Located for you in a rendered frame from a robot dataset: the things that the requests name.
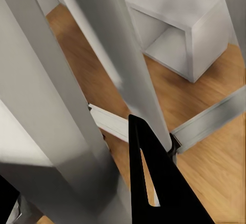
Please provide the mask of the camera tripod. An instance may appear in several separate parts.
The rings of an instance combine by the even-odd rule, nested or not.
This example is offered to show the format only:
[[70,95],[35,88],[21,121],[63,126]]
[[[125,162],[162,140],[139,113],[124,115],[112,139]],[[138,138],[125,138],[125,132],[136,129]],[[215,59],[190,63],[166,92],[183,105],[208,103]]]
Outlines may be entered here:
[[[246,65],[246,0],[225,0]],[[177,154],[246,112],[246,85],[169,132],[125,0],[64,0],[132,115]],[[0,0],[0,175],[54,224],[132,224],[131,192],[37,0]],[[154,206],[160,207],[154,187]]]

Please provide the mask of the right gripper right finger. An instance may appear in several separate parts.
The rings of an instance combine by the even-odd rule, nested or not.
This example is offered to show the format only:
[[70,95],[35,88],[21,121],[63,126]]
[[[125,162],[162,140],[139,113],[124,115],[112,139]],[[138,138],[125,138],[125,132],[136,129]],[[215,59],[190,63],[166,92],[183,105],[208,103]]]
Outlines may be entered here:
[[[132,224],[215,224],[149,124],[129,115]],[[141,151],[160,207],[148,201]]]

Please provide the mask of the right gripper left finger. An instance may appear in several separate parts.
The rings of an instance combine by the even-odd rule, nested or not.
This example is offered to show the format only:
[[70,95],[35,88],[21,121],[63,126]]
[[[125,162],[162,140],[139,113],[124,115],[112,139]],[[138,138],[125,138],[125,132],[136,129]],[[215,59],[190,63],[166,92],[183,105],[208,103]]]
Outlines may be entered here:
[[0,175],[0,224],[6,224],[20,192]]

